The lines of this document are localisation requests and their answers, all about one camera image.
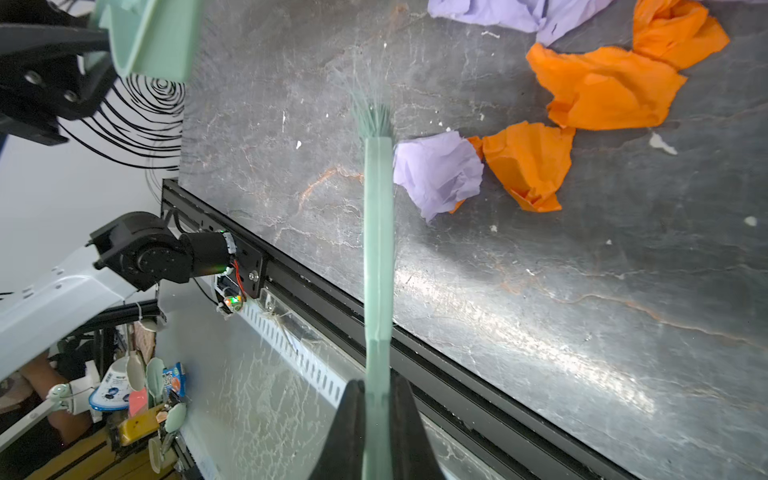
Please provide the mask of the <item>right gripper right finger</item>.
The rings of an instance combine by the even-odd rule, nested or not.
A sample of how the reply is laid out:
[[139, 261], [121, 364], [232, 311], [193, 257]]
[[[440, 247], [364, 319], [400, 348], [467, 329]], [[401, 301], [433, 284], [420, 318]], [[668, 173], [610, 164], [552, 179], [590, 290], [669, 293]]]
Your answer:
[[402, 376], [392, 376], [390, 381], [389, 429], [395, 480], [445, 480], [410, 383]]

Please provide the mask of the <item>orange paper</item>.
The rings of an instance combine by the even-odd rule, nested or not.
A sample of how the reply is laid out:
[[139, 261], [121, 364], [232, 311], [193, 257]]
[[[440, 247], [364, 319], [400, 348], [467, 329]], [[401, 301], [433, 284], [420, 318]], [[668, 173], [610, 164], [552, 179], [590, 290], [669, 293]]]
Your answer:
[[572, 165], [575, 133], [572, 127], [520, 122], [468, 141], [522, 210], [550, 213], [562, 209], [557, 191]]

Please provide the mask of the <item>orange paper scraps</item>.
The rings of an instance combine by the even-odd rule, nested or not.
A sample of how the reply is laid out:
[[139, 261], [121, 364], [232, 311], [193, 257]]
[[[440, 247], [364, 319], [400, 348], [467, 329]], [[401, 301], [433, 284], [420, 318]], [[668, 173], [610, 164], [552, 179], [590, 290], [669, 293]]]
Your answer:
[[698, 1], [637, 0], [633, 51], [676, 70], [690, 68], [726, 48], [730, 38]]

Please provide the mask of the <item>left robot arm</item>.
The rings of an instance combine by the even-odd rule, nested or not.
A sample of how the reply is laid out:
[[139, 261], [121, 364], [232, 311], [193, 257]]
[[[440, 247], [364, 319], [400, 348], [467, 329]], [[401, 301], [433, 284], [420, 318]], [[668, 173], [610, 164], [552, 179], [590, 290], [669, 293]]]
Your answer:
[[[1, 129], [43, 145], [58, 121], [92, 116], [118, 78], [183, 83], [203, 7], [198, 1], [99, 1], [74, 16], [47, 1], [1, 5]], [[176, 235], [148, 212], [124, 214], [1, 303], [1, 373], [9, 376], [108, 307], [167, 280], [183, 284], [235, 263], [226, 232]]]

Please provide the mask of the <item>green hand brush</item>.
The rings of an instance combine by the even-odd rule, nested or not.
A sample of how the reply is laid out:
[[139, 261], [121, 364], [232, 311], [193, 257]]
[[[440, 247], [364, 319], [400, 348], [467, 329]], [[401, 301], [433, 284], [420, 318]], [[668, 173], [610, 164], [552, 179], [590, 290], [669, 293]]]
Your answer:
[[365, 440], [362, 477], [392, 479], [390, 348], [394, 308], [394, 128], [383, 72], [359, 64], [342, 77], [363, 147]]

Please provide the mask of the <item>purple paper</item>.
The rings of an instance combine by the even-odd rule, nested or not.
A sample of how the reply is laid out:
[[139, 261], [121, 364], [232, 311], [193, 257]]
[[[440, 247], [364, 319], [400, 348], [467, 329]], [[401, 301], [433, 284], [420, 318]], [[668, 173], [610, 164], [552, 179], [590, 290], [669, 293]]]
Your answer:
[[549, 46], [613, 3], [612, 0], [429, 0], [428, 13], [484, 27], [535, 33]]
[[478, 195], [483, 171], [472, 143], [456, 131], [400, 142], [394, 150], [394, 183], [426, 222]]

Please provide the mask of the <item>green dustpan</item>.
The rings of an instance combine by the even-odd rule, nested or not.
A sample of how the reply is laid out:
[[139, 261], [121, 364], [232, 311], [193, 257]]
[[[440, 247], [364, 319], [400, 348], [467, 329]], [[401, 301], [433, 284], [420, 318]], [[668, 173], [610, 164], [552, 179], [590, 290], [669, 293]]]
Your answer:
[[203, 3], [194, 0], [97, 1], [88, 19], [105, 30], [117, 75], [184, 83], [200, 37]]

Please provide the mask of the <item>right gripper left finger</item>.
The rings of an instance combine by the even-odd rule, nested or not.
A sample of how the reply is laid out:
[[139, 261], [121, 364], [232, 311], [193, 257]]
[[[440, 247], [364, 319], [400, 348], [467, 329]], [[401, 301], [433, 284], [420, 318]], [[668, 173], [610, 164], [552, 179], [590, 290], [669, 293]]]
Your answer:
[[309, 480], [360, 480], [366, 431], [365, 384], [350, 381]]

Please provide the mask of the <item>orange paper scrap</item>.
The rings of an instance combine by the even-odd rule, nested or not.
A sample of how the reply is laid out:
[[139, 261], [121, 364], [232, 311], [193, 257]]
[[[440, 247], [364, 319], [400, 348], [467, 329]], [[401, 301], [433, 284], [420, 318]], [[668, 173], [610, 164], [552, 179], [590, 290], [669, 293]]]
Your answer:
[[619, 47], [557, 53], [540, 44], [526, 55], [560, 127], [590, 131], [651, 128], [667, 118], [687, 78], [673, 67]]

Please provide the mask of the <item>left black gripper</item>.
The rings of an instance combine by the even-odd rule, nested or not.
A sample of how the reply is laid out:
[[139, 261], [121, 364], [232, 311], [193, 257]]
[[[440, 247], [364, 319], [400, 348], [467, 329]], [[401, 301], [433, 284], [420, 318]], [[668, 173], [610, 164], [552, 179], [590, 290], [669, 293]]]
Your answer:
[[66, 143], [58, 121], [92, 116], [117, 73], [109, 31], [50, 1], [1, 3], [1, 136]]

